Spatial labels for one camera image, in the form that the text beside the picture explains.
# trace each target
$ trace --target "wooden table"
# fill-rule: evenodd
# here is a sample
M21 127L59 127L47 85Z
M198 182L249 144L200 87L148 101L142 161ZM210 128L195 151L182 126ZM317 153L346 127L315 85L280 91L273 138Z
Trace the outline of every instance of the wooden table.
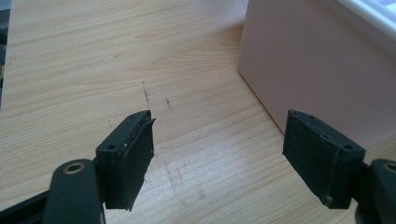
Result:
M322 206L237 71L248 1L14 0L0 117L0 209L93 159L150 109L155 158L132 212L107 223L354 222ZM396 140L370 149L396 160Z

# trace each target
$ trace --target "wooden tabletop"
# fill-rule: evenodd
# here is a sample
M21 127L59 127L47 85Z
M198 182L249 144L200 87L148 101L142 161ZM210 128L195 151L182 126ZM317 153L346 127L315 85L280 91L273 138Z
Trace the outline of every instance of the wooden tabletop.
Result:
M0 210L93 159L150 109L155 157L132 212L107 223L354 222L321 205L237 71L248 0L13 0L0 115ZM396 160L396 139L371 148Z

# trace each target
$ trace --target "pink cardboard box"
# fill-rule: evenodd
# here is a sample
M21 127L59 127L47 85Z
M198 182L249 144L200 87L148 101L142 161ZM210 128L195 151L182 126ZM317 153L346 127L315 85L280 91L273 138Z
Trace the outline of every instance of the pink cardboard box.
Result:
M335 0L250 0L239 71L283 132L294 109L363 147L396 135L396 42Z

